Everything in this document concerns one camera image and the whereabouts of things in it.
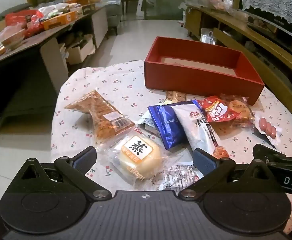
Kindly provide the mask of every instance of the cardboard box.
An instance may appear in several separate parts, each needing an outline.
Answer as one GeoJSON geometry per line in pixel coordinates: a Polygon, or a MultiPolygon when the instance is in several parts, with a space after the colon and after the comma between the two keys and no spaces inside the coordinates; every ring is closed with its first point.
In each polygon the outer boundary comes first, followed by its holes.
{"type": "Polygon", "coordinates": [[[94,10],[95,10],[94,3],[70,9],[71,12],[77,11],[78,16],[87,15],[94,10]]]}
{"type": "Polygon", "coordinates": [[[253,105],[265,84],[240,52],[198,41],[157,37],[144,63],[145,86],[151,89],[248,98],[253,105]]]}
{"type": "Polygon", "coordinates": [[[43,23],[44,30],[49,30],[61,25],[68,24],[78,18],[77,11],[61,14],[59,16],[53,17],[49,20],[46,20],[43,23]]]}
{"type": "Polygon", "coordinates": [[[84,62],[85,58],[88,55],[95,53],[95,46],[93,44],[93,39],[89,39],[88,43],[80,49],[79,47],[74,47],[67,50],[69,52],[69,56],[67,58],[67,62],[71,65],[79,64],[84,62]]]}

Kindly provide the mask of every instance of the orange box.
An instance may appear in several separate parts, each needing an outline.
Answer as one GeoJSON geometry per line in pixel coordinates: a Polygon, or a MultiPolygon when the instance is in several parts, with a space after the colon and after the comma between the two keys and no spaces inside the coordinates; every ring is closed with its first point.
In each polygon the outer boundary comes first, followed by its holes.
{"type": "Polygon", "coordinates": [[[49,30],[61,25],[68,24],[78,18],[77,11],[61,14],[59,16],[53,17],[49,20],[42,22],[44,30],[49,30]]]}
{"type": "Polygon", "coordinates": [[[83,5],[88,5],[91,2],[89,0],[70,0],[70,1],[67,1],[66,3],[79,3],[83,6],[83,5]]]}
{"type": "Polygon", "coordinates": [[[144,63],[145,86],[200,96],[239,95],[253,105],[265,84],[240,51],[157,37],[144,63]]]}

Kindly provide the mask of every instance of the barcode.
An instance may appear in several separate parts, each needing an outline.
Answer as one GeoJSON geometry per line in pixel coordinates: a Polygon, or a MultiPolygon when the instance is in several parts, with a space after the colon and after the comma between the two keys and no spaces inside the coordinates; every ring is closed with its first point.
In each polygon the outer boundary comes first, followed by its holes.
{"type": "Polygon", "coordinates": [[[122,118],[112,122],[112,125],[115,127],[115,131],[117,131],[130,125],[130,122],[127,119],[122,118]]]}

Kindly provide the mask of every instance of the wooden shelf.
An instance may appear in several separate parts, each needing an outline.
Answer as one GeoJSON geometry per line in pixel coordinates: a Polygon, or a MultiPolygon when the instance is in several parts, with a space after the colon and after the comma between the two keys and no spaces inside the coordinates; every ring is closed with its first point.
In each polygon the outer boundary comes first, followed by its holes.
{"type": "Polygon", "coordinates": [[[253,42],[257,43],[258,45],[266,49],[268,52],[273,54],[276,58],[281,60],[285,65],[287,65],[292,70],[292,55],[286,50],[284,50],[282,47],[270,41],[268,38],[260,35],[259,33],[249,28],[246,25],[246,23],[237,20],[236,18],[230,16],[228,13],[223,11],[210,10],[203,7],[198,8],[191,5],[187,6],[200,10],[205,14],[210,15],[211,17],[238,31],[242,35],[246,36],[253,42]]]}

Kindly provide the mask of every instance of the cherry print tablecloth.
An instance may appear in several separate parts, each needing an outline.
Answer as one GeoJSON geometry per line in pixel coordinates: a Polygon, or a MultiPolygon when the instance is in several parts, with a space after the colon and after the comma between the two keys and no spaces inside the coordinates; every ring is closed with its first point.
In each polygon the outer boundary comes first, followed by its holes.
{"type": "MultiPolygon", "coordinates": [[[[145,88],[143,60],[116,64],[107,68],[79,69],[59,92],[52,122],[51,161],[61,156],[73,157],[87,146],[93,145],[90,116],[64,107],[94,89],[134,122],[147,111],[147,106],[162,103],[166,97],[165,91],[145,88]]],[[[202,99],[199,96],[187,95],[187,100],[195,98],[202,99]]],[[[263,114],[283,129],[278,150],[292,157],[292,114],[267,88],[264,88],[252,110],[263,114]]],[[[236,163],[250,163],[253,159],[252,149],[257,143],[268,146],[247,128],[230,130],[219,124],[215,125],[214,129],[222,141],[222,146],[236,163]]],[[[148,133],[146,135],[161,144],[160,138],[148,133]]],[[[184,153],[180,161],[192,161],[188,145],[179,147],[176,151],[184,153]]],[[[98,155],[96,164],[86,176],[109,189],[113,194],[116,190],[132,189],[131,185],[113,171],[111,164],[102,154],[98,155]]],[[[292,215],[285,232],[289,233],[291,230],[292,215]]]]}

